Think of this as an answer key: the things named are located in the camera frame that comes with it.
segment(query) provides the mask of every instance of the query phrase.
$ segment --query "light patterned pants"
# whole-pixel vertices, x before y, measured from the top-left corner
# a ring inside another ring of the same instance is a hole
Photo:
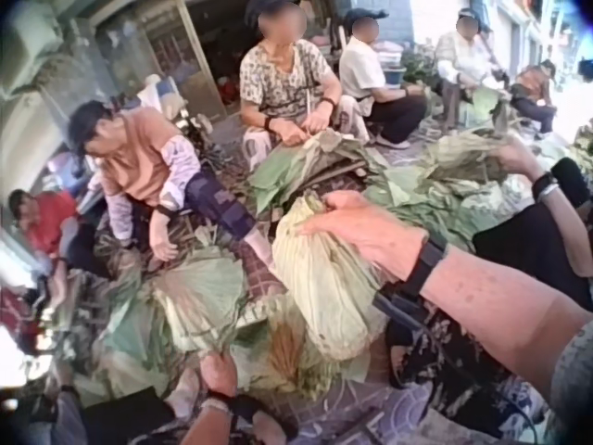
[[[303,114],[295,122],[302,122],[305,117]],[[342,95],[340,98],[331,125],[341,134],[352,134],[363,144],[369,141],[369,132],[360,115],[359,103],[350,95]],[[276,134],[268,133],[263,128],[249,127],[243,137],[242,146],[249,169],[254,171],[280,142]]]

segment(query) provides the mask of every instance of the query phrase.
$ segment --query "patterned pants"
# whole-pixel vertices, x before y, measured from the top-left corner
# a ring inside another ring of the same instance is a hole
[[[303,113],[294,121],[302,122],[305,118],[306,113]],[[331,125],[342,134],[352,134],[363,144],[369,141],[369,132],[360,115],[359,103],[352,96],[342,95],[332,116]],[[254,171],[280,142],[276,134],[268,133],[262,128],[249,127],[243,137],[242,147],[249,169]]]

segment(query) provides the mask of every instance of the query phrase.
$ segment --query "black cable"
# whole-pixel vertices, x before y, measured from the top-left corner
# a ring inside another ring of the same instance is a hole
[[[516,402],[514,402],[513,400],[509,399],[507,396],[502,394],[500,391],[498,391],[496,388],[494,388],[494,386],[489,387],[489,386],[484,386],[484,385],[480,384],[473,377],[473,375],[471,375],[470,373],[465,371],[463,368],[461,368],[459,365],[457,365],[455,362],[453,362],[451,357],[445,352],[445,348],[443,348],[443,345],[441,344],[441,342],[438,341],[438,339],[435,337],[435,335],[431,332],[431,330],[428,327],[426,327],[424,324],[418,322],[416,319],[414,319],[413,317],[411,317],[404,311],[402,311],[399,308],[397,308],[396,306],[394,306],[394,304],[386,296],[377,293],[375,296],[373,305],[377,309],[379,309],[380,311],[385,313],[389,318],[391,318],[395,322],[402,322],[406,326],[415,326],[416,329],[421,329],[430,338],[430,340],[433,342],[433,344],[436,346],[436,348],[438,349],[438,352],[445,359],[445,362],[447,362],[447,364],[449,366],[451,366],[459,375],[461,375],[466,380],[469,380],[470,382],[472,382],[472,384],[474,386],[478,387],[479,389],[485,389],[493,397],[501,399],[503,401],[506,401],[510,406],[512,406],[513,409],[525,420],[525,422],[527,422],[527,425],[529,426],[531,431],[534,433],[534,443],[537,445],[536,426],[534,425],[533,421],[529,418],[529,416],[521,409],[521,407]]]

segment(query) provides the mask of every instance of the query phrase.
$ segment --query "floral shirt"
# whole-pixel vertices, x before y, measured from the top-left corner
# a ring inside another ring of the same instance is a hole
[[[256,45],[241,62],[241,99],[259,106],[272,117],[297,118],[307,113],[307,90],[311,106],[321,97],[322,78],[332,72],[320,49],[306,40],[295,44],[291,72],[278,70],[261,45]]]

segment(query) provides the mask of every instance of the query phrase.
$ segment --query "person in white shirt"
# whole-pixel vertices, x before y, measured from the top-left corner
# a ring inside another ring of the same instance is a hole
[[[462,99],[480,85],[497,88],[494,71],[499,67],[480,35],[481,20],[470,8],[459,12],[457,30],[441,36],[436,46],[436,67],[442,79],[444,130],[457,127]]]
[[[346,95],[359,101],[360,114],[369,122],[383,124],[376,142],[402,149],[410,146],[410,134],[426,113],[426,97],[420,86],[387,87],[379,56],[371,45],[379,35],[376,19],[386,13],[350,9],[344,17],[350,41],[340,57],[340,81]]]

